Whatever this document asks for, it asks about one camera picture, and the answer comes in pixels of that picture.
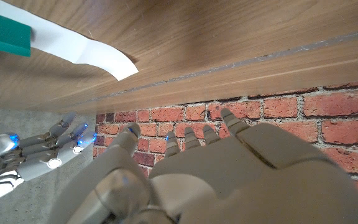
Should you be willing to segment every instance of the robotic hand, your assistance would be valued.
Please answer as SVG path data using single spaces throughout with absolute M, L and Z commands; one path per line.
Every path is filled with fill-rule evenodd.
M 168 133 L 149 179 L 131 157 L 129 124 L 65 188 L 49 223 L 358 223 L 358 191 L 319 149 L 270 124 L 253 127 L 221 111 L 231 136 L 185 129 L 181 152 Z
M 79 124 L 70 134 L 62 135 L 71 125 L 75 113 L 66 114 L 49 132 L 26 139 L 17 134 L 0 134 L 0 197 L 15 189 L 23 181 L 46 174 L 63 165 L 90 145 L 93 131 L 85 131 Z

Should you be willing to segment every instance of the robotic fingertip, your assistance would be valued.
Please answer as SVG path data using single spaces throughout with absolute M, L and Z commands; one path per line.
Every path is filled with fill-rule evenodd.
M 167 133 L 167 137 L 165 138 L 165 140 L 168 141 L 169 139 L 173 139 L 173 138 L 176 139 L 175 133 L 174 133 L 173 131 L 169 131 L 169 132 Z
M 94 142 L 96 140 L 96 135 L 97 134 L 93 131 L 85 132 L 79 138 L 79 140 L 77 140 L 77 145 L 85 148 L 86 146 L 88 146 L 89 144 L 91 144 L 92 142 Z
M 79 125 L 77 125 L 77 127 L 74 128 L 73 135 L 78 136 L 82 134 L 87 127 L 88 125 L 85 122 L 80 123 Z
M 137 123 L 129 123 L 125 128 L 129 129 L 136 137 L 140 137 L 140 127 Z
M 191 134 L 191 133 L 194 134 L 193 129 L 192 129 L 191 127 L 186 127 L 186 128 L 185 128 L 185 134 Z
M 62 121 L 67 123 L 67 124 L 71 124 L 71 122 L 73 122 L 73 120 L 75 119 L 76 113 L 74 111 L 68 112 L 67 114 L 65 114 L 63 116 Z
M 223 119 L 224 119 L 225 117 L 231 115 L 231 114 L 232 114 L 232 113 L 231 113 L 231 111 L 230 111 L 229 109 L 223 108 L 223 109 L 221 110 L 221 116 L 222 116 Z
M 211 126 L 209 126 L 209 125 L 205 125 L 204 127 L 203 127 L 203 132 L 205 133 L 205 132 L 208 132 L 208 131 L 214 131 L 212 128 L 211 128 Z

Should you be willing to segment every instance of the wood grain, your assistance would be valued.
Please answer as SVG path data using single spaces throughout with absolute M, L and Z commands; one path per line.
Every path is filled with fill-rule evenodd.
M 91 98 L 358 31 L 358 0 L 6 2 L 112 45 L 140 72 L 117 82 L 102 69 L 74 65 L 36 49 L 31 58 L 0 52 L 0 108 L 58 111 Z
M 358 81 L 358 40 L 63 108 L 127 111 Z

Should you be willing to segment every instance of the concrete floor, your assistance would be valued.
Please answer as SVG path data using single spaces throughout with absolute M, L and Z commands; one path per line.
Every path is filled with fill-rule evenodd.
M 20 138 L 44 134 L 62 118 L 60 114 L 38 111 L 0 110 L 0 134 L 15 132 Z M 94 130 L 95 115 L 77 116 L 70 131 L 80 122 Z M 69 163 L 48 174 L 24 182 L 0 198 L 0 223 L 46 223 L 54 201 L 66 184 L 93 158 L 93 145 Z

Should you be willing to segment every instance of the green tape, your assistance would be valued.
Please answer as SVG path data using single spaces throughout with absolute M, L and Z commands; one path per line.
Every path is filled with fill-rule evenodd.
M 30 39 L 30 26 L 0 16 L 0 51 L 30 57 Z

